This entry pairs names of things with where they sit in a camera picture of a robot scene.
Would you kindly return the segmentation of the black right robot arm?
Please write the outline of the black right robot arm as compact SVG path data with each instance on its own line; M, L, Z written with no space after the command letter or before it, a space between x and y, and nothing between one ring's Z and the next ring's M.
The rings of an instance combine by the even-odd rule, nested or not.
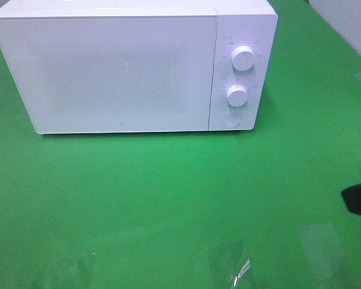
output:
M361 216L361 183L345 188L341 196L348 211Z

